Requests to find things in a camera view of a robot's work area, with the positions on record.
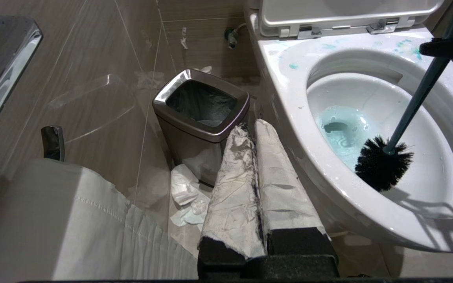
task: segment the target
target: blue water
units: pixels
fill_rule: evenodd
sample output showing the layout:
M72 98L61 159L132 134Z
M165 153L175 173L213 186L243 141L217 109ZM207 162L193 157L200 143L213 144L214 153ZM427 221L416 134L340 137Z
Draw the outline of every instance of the blue water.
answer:
M379 134L373 121L358 109L331 106L319 114L316 123L333 152L354 171L361 148Z

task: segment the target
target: toilet paper holder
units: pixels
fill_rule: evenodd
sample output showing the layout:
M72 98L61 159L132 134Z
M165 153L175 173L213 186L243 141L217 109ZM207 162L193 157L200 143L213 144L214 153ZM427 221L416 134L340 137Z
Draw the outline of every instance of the toilet paper holder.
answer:
M64 135L61 126L46 126L41 128L43 140L43 157L64 161Z

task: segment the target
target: black bristles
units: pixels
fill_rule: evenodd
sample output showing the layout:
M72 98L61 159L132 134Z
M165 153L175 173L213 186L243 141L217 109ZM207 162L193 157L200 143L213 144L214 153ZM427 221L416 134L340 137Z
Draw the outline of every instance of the black bristles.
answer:
M395 147L395 154L386 154L387 145L380 136L368 139L357 159L356 175L375 190L382 192L395 186L413 161L413 153L404 153L405 143Z

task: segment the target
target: toilet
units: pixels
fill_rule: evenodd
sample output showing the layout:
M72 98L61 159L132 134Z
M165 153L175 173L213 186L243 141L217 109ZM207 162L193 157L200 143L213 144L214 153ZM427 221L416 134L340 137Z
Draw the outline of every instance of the toilet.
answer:
M401 142L414 161L379 193L354 173L366 138L392 135L432 57L421 24L442 0L261 0L245 6L277 130L328 233L453 252L453 63Z

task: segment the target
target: toilet bowl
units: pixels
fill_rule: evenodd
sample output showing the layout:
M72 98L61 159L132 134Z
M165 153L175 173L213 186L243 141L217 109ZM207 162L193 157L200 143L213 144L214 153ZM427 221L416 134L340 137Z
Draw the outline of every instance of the toilet bowl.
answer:
M281 39L262 35L260 13L246 8L255 114L278 131L326 230L453 252L453 63L401 138L414 161L397 186L379 193L352 170L365 138L392 135L433 59L418 52L430 32Z

